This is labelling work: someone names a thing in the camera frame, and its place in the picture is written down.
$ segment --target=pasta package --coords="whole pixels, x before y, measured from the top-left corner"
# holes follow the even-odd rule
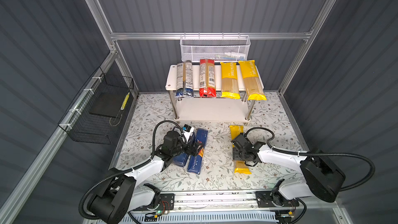
[[[220,62],[221,64],[221,97],[240,99],[238,75],[235,62]]]
[[[182,97],[193,97],[191,61],[185,61],[177,64],[176,98],[182,98]]]
[[[199,95],[205,98],[216,97],[216,76],[214,60],[200,60]]]
[[[254,60],[239,61],[240,70],[242,72],[243,82],[245,83],[248,100],[267,100],[263,87],[261,86],[260,78],[258,77]]]
[[[231,130],[231,140],[243,132],[243,126],[229,126],[229,128]],[[244,161],[235,161],[235,173],[251,174],[249,167],[245,165]]]

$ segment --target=robotic arm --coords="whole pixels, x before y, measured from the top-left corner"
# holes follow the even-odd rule
[[[155,133],[157,127],[164,123],[171,122],[176,125],[180,133],[172,130],[164,136],[164,142],[157,149],[155,146]],[[182,153],[196,156],[202,149],[201,143],[192,142],[188,144],[188,126],[184,131],[173,121],[159,122],[154,128],[152,139],[152,156],[147,161],[139,163],[131,169],[120,171],[112,168],[108,171],[108,176],[90,188],[82,197],[79,203],[79,213],[86,219],[102,219],[107,224],[119,223],[125,214],[140,206],[152,206],[159,204],[160,190],[150,184],[140,185],[150,176],[162,172],[172,162],[173,158]],[[264,142],[252,144],[247,138],[247,134],[254,129],[262,129],[270,132],[272,137]],[[303,177],[291,180],[280,180],[272,189],[270,197],[275,206],[284,206],[289,200],[297,199],[304,206],[304,202],[299,197],[316,196],[326,202],[334,202],[339,191],[355,188],[367,180],[375,173],[375,166],[366,157],[351,153],[323,153],[320,150],[313,152],[296,152],[272,147],[270,141],[275,137],[271,130],[263,127],[254,127],[246,133],[239,134],[232,144],[233,159],[257,163],[275,163],[301,172]],[[369,163],[371,169],[369,173],[360,181],[349,186],[342,187],[346,178],[344,173],[334,164],[328,156],[348,156],[362,159]],[[96,192],[87,201],[87,209],[95,215],[87,214],[84,210],[84,203],[93,190]]]

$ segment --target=floral pattern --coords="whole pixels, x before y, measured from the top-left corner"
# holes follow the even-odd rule
[[[286,112],[274,92],[266,93],[266,101],[258,101],[251,114],[251,127],[266,127],[275,133],[272,143],[276,147],[301,150],[297,137],[287,118]],[[165,119],[173,119],[172,106],[168,94],[143,94],[139,96],[137,107],[123,144],[117,167],[126,169],[147,159],[152,151],[152,133],[156,124]],[[232,122],[181,122],[195,128],[209,131],[199,175],[188,173],[186,167],[170,165],[166,170],[149,178],[151,183],[162,191],[197,191],[227,189],[263,189],[272,188],[282,178],[291,179],[301,174],[272,163],[259,163],[251,167],[250,175],[234,173],[232,160],[231,132]],[[156,146],[163,136],[173,128],[173,124],[164,123],[156,134]],[[262,130],[254,130],[249,135],[252,142],[264,141],[267,137]]]

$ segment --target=gray wall panel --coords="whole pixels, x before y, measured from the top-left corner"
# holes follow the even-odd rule
[[[0,11],[2,206],[109,49],[84,0],[0,0]],[[77,201],[114,149],[67,139],[14,223],[80,223]]]
[[[113,32],[304,32],[325,0],[99,0]]]
[[[397,29],[398,0],[338,0],[285,94],[311,148],[358,153],[375,163],[369,182],[339,194],[355,223],[395,218]],[[367,173],[361,161],[333,160],[346,184]]]
[[[170,65],[181,62],[177,40],[120,40],[122,53],[141,92],[165,91]],[[301,40],[253,40],[249,59],[256,61],[264,89],[277,90],[302,44]]]

